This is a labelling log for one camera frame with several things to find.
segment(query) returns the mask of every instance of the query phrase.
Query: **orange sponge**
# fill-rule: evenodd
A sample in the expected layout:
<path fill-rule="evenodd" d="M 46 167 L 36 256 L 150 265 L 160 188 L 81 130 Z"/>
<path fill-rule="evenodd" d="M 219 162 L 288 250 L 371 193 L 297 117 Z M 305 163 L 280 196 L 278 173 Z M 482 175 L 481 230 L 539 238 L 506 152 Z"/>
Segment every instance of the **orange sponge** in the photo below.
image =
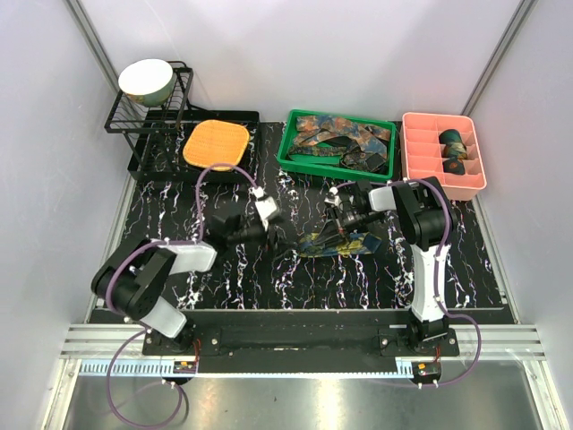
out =
<path fill-rule="evenodd" d="M 199 168 L 207 168 L 214 163 L 236 166 L 241 161 L 248 143 L 249 132 L 242 125 L 210 119 L 195 126 L 183 148 L 183 158 Z"/>

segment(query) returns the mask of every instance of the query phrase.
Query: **white bowl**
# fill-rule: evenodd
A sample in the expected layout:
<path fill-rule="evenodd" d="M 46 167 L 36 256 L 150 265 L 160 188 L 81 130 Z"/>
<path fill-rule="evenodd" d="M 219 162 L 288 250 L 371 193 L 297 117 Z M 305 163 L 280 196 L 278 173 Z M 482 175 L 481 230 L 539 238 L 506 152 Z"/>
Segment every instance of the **white bowl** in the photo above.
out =
<path fill-rule="evenodd" d="M 141 60 L 127 66 L 119 75 L 118 83 L 127 97 L 151 108 L 169 99 L 175 87 L 175 74 L 167 61 Z"/>

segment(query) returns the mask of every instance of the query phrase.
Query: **camouflage fabric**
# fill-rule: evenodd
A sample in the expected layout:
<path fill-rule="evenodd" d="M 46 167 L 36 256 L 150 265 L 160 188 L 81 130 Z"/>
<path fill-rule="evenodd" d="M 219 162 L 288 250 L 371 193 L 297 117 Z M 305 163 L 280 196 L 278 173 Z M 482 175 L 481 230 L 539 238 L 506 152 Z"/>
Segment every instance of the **camouflage fabric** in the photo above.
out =
<path fill-rule="evenodd" d="M 390 139 L 390 130 L 377 125 L 361 125 L 332 115 L 299 116 L 296 119 L 296 130 L 303 134 L 301 138 L 303 141 L 300 142 L 295 138 L 294 145 L 314 146 L 335 136 L 348 136 L 360 145 L 362 151 L 377 152 L 384 157 L 387 149 L 380 139 L 383 141 Z"/>
<path fill-rule="evenodd" d="M 299 116 L 299 132 L 288 150 L 290 155 L 340 156 L 340 166 L 366 172 L 379 171 L 387 159 L 391 131 L 377 125 L 361 125 L 339 116 Z M 346 136 L 352 141 L 344 147 L 319 147 L 321 142 Z"/>
<path fill-rule="evenodd" d="M 348 257 L 356 254 L 373 254 L 381 244 L 380 238 L 370 233 L 351 233 L 350 242 L 330 247 L 316 246 L 313 241 L 318 235 L 319 233 L 311 233 L 299 241 L 297 252 L 301 257 L 316 258 L 337 255 Z"/>
<path fill-rule="evenodd" d="M 443 162 L 443 165 L 445 173 L 453 173 L 454 175 L 464 175 L 466 173 L 466 168 L 464 167 L 464 163 L 462 163 L 456 157 L 452 157 L 451 159 L 446 159 Z"/>
<path fill-rule="evenodd" d="M 467 159 L 467 149 L 458 130 L 449 129 L 442 132 L 440 134 L 440 143 L 446 145 L 443 152 L 443 156 L 446 159 Z"/>
<path fill-rule="evenodd" d="M 321 146 L 291 146 L 288 151 L 289 154 L 294 155 L 313 155 L 315 157 L 331 157 L 333 155 L 343 155 L 346 153 L 346 148 L 326 148 Z"/>

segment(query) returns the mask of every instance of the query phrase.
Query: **pink divided organizer tray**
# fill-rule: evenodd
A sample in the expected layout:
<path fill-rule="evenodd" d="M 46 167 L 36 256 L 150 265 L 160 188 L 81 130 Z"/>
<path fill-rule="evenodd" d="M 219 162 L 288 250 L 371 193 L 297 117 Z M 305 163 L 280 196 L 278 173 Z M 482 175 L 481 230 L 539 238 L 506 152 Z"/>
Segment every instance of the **pink divided organizer tray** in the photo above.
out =
<path fill-rule="evenodd" d="M 474 122 L 467 116 L 416 114 L 402 116 L 402 166 L 409 179 L 436 176 L 450 200 L 472 200 L 485 188 L 482 157 L 475 135 Z M 442 157 L 446 145 L 438 136 L 448 129 L 456 129 L 467 147 L 463 160 L 465 175 L 444 173 Z"/>

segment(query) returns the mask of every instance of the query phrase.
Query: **black marble pattern mat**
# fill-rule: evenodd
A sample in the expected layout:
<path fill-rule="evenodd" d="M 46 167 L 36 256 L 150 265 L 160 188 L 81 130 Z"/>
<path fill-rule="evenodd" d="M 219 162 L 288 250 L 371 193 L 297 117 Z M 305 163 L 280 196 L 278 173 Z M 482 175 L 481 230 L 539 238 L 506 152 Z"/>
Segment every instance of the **black marble pattern mat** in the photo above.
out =
<path fill-rule="evenodd" d="M 303 233 L 320 228 L 324 196 L 342 181 L 282 170 L 275 154 L 283 129 L 283 123 L 261 124 L 261 147 L 252 163 L 256 163 L 257 182 L 283 211 L 286 222 L 280 229 L 294 242 Z M 248 150 L 255 151 L 253 145 Z M 228 204 L 254 211 L 246 185 L 206 184 L 201 196 L 207 218 Z M 447 260 L 447 305 L 501 307 L 473 205 L 454 202 L 454 209 L 460 222 Z M 347 258 L 309 259 L 289 252 L 273 260 L 257 245 L 239 245 L 225 255 L 218 270 L 170 277 L 164 297 L 181 309 L 401 308 L 413 296 L 412 253 L 395 213 L 389 212 L 384 227 L 388 238 L 376 254 Z M 191 238 L 197 228 L 193 184 L 138 184 L 124 236 L 184 239 Z"/>

